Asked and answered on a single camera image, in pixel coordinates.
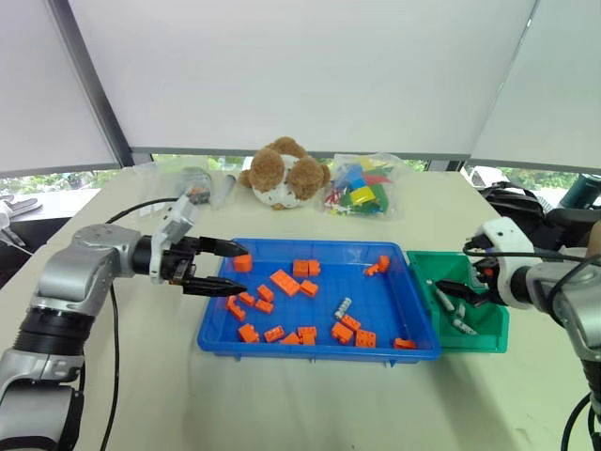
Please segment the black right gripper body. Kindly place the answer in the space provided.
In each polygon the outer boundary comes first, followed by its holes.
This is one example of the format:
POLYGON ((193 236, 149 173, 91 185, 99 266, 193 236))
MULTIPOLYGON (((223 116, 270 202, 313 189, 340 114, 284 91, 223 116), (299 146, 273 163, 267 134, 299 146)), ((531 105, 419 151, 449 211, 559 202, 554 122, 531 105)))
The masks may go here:
POLYGON ((471 280, 478 281, 480 287, 488 292, 488 303, 501 304, 497 287, 499 273, 499 262, 495 257, 481 258, 471 264, 471 280))

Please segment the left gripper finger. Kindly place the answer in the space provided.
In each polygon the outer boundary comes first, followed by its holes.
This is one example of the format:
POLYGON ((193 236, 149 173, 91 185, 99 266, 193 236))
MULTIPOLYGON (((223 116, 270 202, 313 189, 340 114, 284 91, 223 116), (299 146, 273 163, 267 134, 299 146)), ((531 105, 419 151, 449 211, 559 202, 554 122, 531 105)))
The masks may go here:
POLYGON ((209 253, 218 257, 241 257, 248 255, 249 251, 235 241, 199 237, 198 253, 209 253))
POLYGON ((247 290, 241 283, 222 277, 192 277, 181 282, 184 294, 205 297, 227 297, 247 290))

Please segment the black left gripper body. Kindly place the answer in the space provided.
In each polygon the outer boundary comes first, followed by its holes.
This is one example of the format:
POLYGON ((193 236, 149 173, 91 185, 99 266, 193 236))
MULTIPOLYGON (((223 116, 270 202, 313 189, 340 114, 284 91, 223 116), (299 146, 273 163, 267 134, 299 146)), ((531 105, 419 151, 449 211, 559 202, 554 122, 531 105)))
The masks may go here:
POLYGON ((162 252, 161 278, 171 285, 199 287, 194 259, 201 253, 201 239, 184 237, 162 252))

